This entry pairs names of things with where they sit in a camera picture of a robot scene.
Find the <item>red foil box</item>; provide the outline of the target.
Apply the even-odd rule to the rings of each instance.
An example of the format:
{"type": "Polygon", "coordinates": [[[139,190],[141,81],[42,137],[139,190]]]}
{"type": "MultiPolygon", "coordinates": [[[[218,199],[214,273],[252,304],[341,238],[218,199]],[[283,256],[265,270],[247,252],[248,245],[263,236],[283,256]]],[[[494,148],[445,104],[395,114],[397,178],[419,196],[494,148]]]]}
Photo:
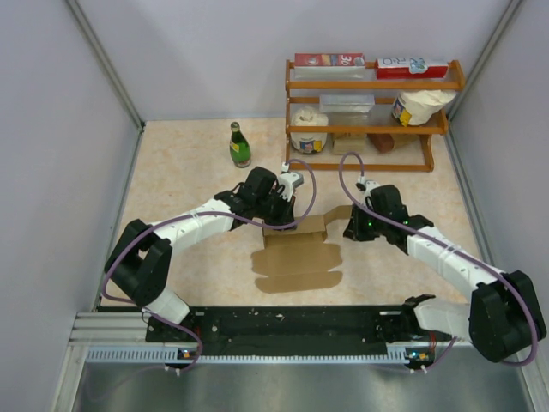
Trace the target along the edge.
{"type": "Polygon", "coordinates": [[[363,68],[365,57],[361,53],[296,53],[293,64],[295,68],[346,70],[363,68]]]}

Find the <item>white bag left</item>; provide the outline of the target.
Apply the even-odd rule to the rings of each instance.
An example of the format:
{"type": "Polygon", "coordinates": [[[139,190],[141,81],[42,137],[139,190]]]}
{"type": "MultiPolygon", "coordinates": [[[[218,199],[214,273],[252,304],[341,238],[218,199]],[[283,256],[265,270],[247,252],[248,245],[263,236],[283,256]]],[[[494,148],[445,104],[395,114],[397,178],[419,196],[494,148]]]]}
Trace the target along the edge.
{"type": "Polygon", "coordinates": [[[312,155],[323,151],[328,134],[325,131],[311,131],[311,128],[329,125],[329,118],[313,106],[300,107],[291,118],[291,126],[305,127],[305,131],[292,131],[291,143],[301,154],[312,155]]]}

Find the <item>brown red block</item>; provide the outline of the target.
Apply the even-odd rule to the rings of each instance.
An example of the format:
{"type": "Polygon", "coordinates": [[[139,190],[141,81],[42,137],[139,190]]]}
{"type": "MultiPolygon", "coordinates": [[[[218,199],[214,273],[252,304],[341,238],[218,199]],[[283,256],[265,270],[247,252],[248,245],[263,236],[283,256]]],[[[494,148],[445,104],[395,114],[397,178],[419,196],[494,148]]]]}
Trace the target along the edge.
{"type": "Polygon", "coordinates": [[[390,134],[369,134],[368,138],[381,154],[389,153],[395,149],[395,139],[390,134]]]}

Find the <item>brown cardboard box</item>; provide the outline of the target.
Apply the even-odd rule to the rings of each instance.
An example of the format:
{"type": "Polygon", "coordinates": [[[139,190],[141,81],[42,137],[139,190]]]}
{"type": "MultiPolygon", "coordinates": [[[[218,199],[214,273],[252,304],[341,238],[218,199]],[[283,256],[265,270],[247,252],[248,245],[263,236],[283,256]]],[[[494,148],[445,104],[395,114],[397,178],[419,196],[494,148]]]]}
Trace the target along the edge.
{"type": "Polygon", "coordinates": [[[263,248],[251,254],[256,287],[265,294],[333,288],[343,277],[341,247],[328,243],[327,226],[349,220],[351,208],[337,206],[309,215],[294,229],[262,231],[263,248]]]}

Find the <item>wooden shelf rack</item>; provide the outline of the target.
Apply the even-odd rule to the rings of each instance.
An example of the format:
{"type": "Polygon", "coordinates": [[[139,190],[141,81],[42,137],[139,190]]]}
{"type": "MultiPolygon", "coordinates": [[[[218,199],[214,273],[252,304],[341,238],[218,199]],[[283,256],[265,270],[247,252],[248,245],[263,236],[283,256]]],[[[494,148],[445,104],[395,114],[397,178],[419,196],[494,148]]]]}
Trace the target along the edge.
{"type": "MultiPolygon", "coordinates": [[[[291,126],[291,114],[293,106],[317,106],[319,105],[321,92],[370,92],[370,91],[416,91],[416,90],[454,90],[460,93],[466,86],[467,79],[462,71],[459,60],[449,62],[449,69],[446,77],[441,79],[421,79],[417,82],[411,80],[388,80],[388,81],[302,81],[293,78],[293,61],[286,61],[285,69],[285,90],[286,90],[286,116],[285,132],[286,146],[285,159],[288,161],[292,155],[298,153],[291,143],[290,133],[292,131],[305,131],[305,127],[291,126]]],[[[399,172],[399,173],[430,173],[435,168],[435,161],[432,153],[432,137],[443,136],[449,131],[449,120],[444,109],[434,113],[426,124],[420,126],[402,126],[392,118],[390,108],[394,102],[393,96],[386,97],[377,95],[373,109],[362,120],[352,121],[352,114],[343,113],[340,117],[342,122],[325,127],[311,128],[311,131],[325,131],[328,134],[328,146],[332,148],[332,136],[334,133],[364,134],[364,153],[375,160],[374,163],[366,163],[365,170],[368,172],[399,172]],[[418,164],[387,163],[384,154],[379,154],[368,140],[369,134],[390,134],[397,136],[397,142],[406,140],[413,144],[413,147],[422,155],[423,161],[418,164]]]]}

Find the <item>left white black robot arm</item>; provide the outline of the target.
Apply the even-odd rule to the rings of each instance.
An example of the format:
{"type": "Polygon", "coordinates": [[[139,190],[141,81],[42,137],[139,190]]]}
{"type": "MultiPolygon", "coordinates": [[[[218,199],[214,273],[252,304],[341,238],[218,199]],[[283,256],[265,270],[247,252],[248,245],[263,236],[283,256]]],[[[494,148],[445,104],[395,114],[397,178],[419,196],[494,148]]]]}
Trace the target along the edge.
{"type": "Polygon", "coordinates": [[[195,321],[189,306],[167,286],[172,258],[254,218],[270,228],[292,227],[295,190],[303,183],[303,176],[288,167],[283,167],[280,175],[254,167],[235,188],[214,195],[166,224],[133,220],[107,259],[106,274],[138,308],[165,319],[169,335],[185,340],[194,332],[195,321]]]}

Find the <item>red white wrap box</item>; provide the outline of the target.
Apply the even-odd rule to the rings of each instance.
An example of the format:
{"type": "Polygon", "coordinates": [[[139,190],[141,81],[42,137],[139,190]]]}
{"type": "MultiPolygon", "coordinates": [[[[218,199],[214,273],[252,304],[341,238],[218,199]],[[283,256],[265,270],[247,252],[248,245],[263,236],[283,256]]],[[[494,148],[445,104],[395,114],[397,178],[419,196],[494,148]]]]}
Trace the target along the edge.
{"type": "Polygon", "coordinates": [[[439,79],[448,69],[447,62],[429,58],[378,58],[375,62],[378,80],[439,79]]]}

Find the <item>green glass bottle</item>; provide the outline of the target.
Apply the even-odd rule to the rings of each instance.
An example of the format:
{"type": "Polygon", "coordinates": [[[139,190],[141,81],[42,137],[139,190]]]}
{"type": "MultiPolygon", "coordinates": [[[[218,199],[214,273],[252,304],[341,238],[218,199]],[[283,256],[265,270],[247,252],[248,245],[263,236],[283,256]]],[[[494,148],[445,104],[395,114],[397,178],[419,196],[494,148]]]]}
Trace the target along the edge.
{"type": "Polygon", "coordinates": [[[231,139],[229,142],[230,155],[236,167],[245,168],[251,164],[251,150],[238,122],[232,122],[231,139]]]}

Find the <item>silver foil box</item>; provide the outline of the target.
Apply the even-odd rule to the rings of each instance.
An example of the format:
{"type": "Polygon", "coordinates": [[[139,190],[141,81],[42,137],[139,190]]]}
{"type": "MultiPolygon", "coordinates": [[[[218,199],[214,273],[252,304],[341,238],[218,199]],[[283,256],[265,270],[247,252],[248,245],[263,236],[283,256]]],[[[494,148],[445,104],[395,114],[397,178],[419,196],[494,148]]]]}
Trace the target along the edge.
{"type": "Polygon", "coordinates": [[[373,94],[322,94],[319,111],[322,113],[368,113],[375,105],[373,94]]]}

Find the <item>large white flour bag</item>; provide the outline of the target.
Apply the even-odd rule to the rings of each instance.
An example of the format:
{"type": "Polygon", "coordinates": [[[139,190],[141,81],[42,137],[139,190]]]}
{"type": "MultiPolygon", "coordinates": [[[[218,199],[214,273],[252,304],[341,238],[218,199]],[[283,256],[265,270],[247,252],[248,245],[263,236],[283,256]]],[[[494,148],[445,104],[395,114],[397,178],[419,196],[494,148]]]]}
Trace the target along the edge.
{"type": "Polygon", "coordinates": [[[454,90],[401,91],[392,105],[392,116],[402,126],[426,124],[457,95],[454,90]]]}

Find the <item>tan block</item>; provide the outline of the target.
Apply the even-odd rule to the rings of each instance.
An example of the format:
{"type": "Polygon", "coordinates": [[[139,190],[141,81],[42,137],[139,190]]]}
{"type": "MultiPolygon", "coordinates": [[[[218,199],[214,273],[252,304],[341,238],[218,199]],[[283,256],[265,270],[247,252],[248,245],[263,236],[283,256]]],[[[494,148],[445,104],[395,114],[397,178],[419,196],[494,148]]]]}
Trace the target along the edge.
{"type": "Polygon", "coordinates": [[[334,133],[332,136],[333,155],[344,155],[353,151],[361,154],[365,149],[364,134],[334,133]]]}

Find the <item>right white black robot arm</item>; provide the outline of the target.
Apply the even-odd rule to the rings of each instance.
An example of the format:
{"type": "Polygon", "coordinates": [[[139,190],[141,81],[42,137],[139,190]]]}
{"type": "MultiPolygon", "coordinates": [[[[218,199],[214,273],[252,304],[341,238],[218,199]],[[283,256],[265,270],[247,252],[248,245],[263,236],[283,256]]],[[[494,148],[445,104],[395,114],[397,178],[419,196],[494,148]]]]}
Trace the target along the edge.
{"type": "Polygon", "coordinates": [[[471,342],[492,362],[536,349],[547,329],[528,275],[505,273],[476,259],[423,215],[410,215],[394,185],[361,178],[356,186],[361,198],[353,203],[345,237],[385,239],[435,270],[466,299],[464,304],[429,296],[413,300],[413,310],[400,319],[406,337],[418,340],[430,330],[440,331],[471,342]]]}

